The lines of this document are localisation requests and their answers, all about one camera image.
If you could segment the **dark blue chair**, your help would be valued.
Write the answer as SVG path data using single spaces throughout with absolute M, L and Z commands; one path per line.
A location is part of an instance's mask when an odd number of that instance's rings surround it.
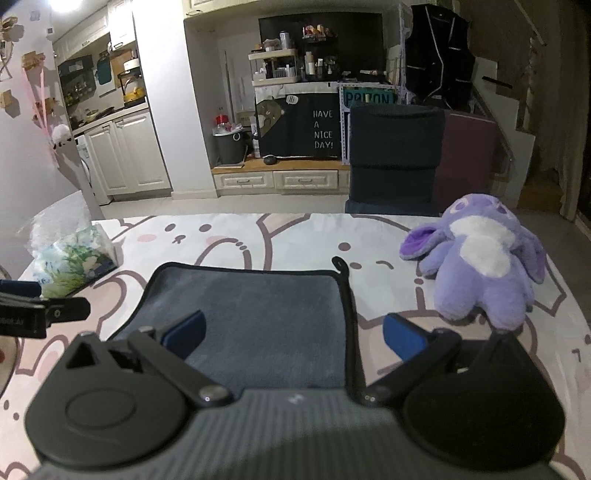
M 446 115 L 417 105 L 358 104 L 349 123 L 349 214 L 436 217 Z

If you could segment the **maroon board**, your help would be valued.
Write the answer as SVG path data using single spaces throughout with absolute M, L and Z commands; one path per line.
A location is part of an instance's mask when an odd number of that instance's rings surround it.
M 488 118 L 448 111 L 434 198 L 445 210 L 469 193 L 488 193 L 499 128 Z

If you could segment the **cream shelf organizer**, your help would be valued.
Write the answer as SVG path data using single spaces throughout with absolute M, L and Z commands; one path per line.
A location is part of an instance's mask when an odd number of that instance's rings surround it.
M 252 86 L 263 87 L 297 83 L 297 50 L 283 49 L 249 54 Z

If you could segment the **purple plush toy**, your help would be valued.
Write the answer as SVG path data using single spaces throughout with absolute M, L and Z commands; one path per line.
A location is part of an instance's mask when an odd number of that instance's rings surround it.
M 487 194 L 467 194 L 435 222 L 411 230 L 399 254 L 435 280 L 435 309 L 451 322 L 480 309 L 493 328 L 518 330 L 534 306 L 533 285 L 545 279 L 538 237 Z

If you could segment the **teal poison sign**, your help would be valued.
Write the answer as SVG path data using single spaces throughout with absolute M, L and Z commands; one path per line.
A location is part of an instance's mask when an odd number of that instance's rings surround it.
M 397 95 L 394 90 L 378 88 L 344 88 L 342 89 L 344 105 L 351 107 L 358 104 L 394 105 Z

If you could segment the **white kitchen cabinet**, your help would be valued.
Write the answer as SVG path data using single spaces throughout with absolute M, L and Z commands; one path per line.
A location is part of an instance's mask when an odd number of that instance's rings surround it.
M 83 137 L 106 196 L 171 190 L 147 106 L 109 115 L 86 128 Z

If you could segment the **cartoon bear tablecloth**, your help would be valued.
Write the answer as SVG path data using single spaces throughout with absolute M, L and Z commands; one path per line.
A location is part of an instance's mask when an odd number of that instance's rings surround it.
M 363 371 L 373 382 L 394 368 L 383 339 L 386 314 L 398 312 L 424 327 L 442 319 L 434 284 L 399 248 L 421 219 L 346 214 L 198 214 L 106 220 L 120 265 L 83 291 L 91 305 L 83 322 L 57 324 L 44 340 L 19 343 L 16 368 L 1 397 L 1 475 L 24 479 L 38 461 L 23 416 L 33 395 L 74 336 L 113 334 L 131 315 L 153 271 L 167 262 L 250 270 L 328 269 L 338 256 L 351 270 L 359 314 Z M 566 413 L 566 430 L 553 458 L 569 479 L 590 475 L 590 330 L 553 263 L 535 287 L 535 305 L 522 344 L 551 381 Z

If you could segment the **dark grey trash bin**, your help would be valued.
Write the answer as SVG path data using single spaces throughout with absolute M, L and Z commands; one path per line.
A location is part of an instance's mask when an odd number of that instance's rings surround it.
M 217 163 L 222 166 L 236 165 L 245 159 L 246 143 L 242 125 L 232 130 L 214 130 Z

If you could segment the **black garment bag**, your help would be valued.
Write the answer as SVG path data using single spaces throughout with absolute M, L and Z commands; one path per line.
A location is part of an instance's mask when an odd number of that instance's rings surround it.
M 470 110 L 475 56 L 468 47 L 469 23 L 432 4 L 412 7 L 405 41 L 406 88 L 420 105 Z

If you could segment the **white drawer cabinet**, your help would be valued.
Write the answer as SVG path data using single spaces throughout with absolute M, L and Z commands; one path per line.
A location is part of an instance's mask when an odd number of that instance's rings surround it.
M 349 166 L 339 160 L 246 159 L 238 165 L 211 169 L 216 192 L 229 195 L 335 195 L 349 192 Z

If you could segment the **beige round object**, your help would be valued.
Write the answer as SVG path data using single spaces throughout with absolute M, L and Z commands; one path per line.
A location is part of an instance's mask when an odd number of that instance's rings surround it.
M 3 394 L 16 368 L 19 341 L 14 337 L 0 337 L 0 395 Z

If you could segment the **floral tissue pack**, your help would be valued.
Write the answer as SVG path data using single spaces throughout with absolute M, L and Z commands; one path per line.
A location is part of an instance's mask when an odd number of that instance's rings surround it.
M 63 298 L 118 266 L 104 229 L 91 221 L 80 192 L 37 213 L 24 227 L 32 255 L 32 278 L 46 298 Z

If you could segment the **black have a nice day cloth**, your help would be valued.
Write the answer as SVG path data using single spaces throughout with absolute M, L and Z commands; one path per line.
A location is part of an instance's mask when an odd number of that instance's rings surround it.
M 341 116 L 336 93 L 304 93 L 256 103 L 263 157 L 341 158 Z

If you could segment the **grey purple microfibre towel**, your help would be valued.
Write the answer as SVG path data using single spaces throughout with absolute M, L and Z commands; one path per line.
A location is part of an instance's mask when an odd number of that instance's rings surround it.
M 150 277 L 122 340 L 142 326 L 157 330 L 200 310 L 204 341 L 186 363 L 233 394 L 245 389 L 345 388 L 365 382 L 349 266 L 259 271 L 169 262 Z

